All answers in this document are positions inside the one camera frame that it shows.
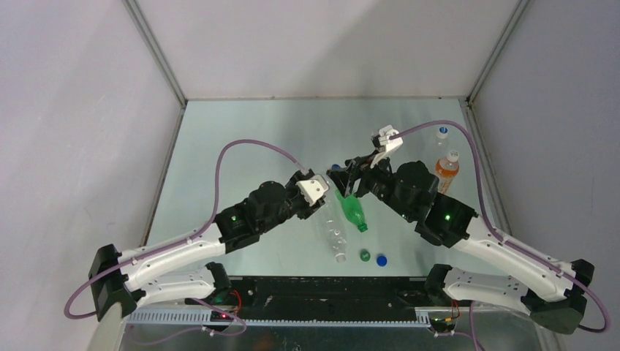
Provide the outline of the clear plastic bottle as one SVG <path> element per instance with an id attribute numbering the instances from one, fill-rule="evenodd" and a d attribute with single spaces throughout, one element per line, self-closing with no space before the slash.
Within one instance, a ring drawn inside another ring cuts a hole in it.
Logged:
<path id="1" fill-rule="evenodd" d="M 321 176 L 325 181 L 325 185 L 327 187 L 327 193 L 333 194 L 337 190 L 337 187 L 335 186 L 334 182 L 330 179 L 330 177 L 326 173 L 321 173 Z"/>

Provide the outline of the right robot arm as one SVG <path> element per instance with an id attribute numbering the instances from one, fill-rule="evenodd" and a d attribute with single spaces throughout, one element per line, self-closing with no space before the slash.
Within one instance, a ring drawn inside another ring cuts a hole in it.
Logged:
<path id="1" fill-rule="evenodd" d="M 567 263 L 533 249 L 516 248 L 516 240 L 488 225 L 475 209 L 439 193 L 439 179 L 421 161 L 393 170 L 389 159 L 371 165 L 367 156 L 350 159 L 345 165 L 327 171 L 340 195 L 372 194 L 414 223 L 423 240 L 470 254 L 503 271 L 498 276 L 436 264 L 425 282 L 430 303 L 489 303 L 521 312 L 555 333 L 570 335 L 579 328 L 587 304 L 584 290 L 594 273 L 591 263 Z"/>

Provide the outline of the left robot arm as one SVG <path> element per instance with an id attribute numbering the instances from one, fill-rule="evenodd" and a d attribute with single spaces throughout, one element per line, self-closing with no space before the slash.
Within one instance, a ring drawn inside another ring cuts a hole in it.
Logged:
<path id="1" fill-rule="evenodd" d="M 242 201 L 217 213 L 206 229 L 123 252 L 112 244 L 100 247 L 88 275 L 101 276 L 91 285 L 97 319 L 115 304 L 125 317 L 142 306 L 170 300 L 207 298 L 213 304 L 225 303 L 231 285 L 222 264 L 207 263 L 193 272 L 178 269 L 255 244 L 294 216 L 308 219 L 325 204 L 329 189 L 322 175 L 298 171 L 286 184 L 260 184 Z"/>

